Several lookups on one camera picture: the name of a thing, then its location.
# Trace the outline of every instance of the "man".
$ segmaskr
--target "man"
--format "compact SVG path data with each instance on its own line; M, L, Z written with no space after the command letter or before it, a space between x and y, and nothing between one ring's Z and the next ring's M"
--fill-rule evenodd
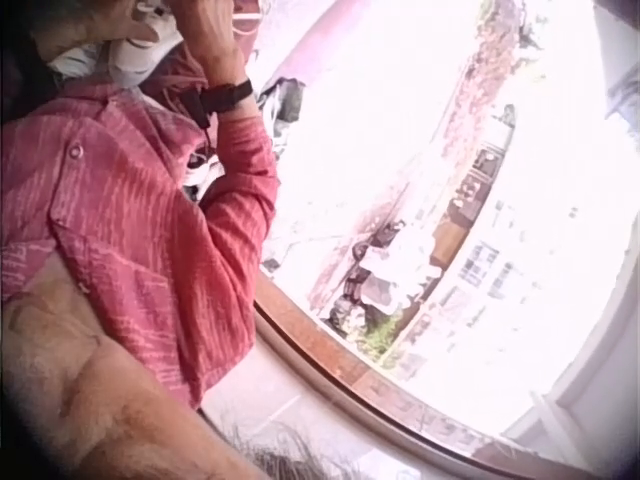
M43 60L121 38L122 25L145 31L99 22L122 21L130 1L88 3L95 10L74 22L31 32ZM88 79L3 126L4 399L76 478L265 478L194 408L254 341L274 156L247 94L233 1L170 8L184 44L141 85L168 110ZM218 100L244 86L218 104L213 142L226 173L199 205L180 187L205 136L175 113L194 86ZM253 457L272 478L325 478L314 461Z

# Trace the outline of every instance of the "pink shirt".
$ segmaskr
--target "pink shirt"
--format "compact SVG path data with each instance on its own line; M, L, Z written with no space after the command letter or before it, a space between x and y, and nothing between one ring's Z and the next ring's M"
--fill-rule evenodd
M191 203L181 179L202 142L105 84L70 85L2 129L3 302L58 249L105 331L192 407L253 344L279 185L262 119L223 123L226 174Z

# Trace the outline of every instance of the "window frame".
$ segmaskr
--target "window frame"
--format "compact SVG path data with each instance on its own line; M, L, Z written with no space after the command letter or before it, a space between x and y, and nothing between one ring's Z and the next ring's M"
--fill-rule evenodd
M256 286L258 335L310 388L357 422L427 464L461 478L595 480L575 467L544 459L506 439L498 440L462 425L420 401L352 351L330 329L314 320L262 271ZM430 418L460 435L473 432L483 444L472 454L447 445L446 435L419 433L416 419Z

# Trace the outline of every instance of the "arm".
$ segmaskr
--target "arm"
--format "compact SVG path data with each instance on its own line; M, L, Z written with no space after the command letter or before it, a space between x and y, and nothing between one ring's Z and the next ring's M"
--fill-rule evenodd
M210 87L238 85L247 79L244 56L233 36L232 0L176 0L171 8ZM253 96L218 115L217 153L225 175L214 182L200 205L236 287L245 298L253 298L279 185L271 140Z

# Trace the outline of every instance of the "black watch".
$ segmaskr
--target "black watch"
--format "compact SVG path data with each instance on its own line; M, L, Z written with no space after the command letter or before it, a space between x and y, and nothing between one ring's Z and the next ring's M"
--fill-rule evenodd
M230 112L238 103L252 94L251 80L246 80L240 85L220 85L206 88L201 92L190 88L180 94L180 101L187 109L189 116L200 128L206 130L211 126L209 116L213 113Z

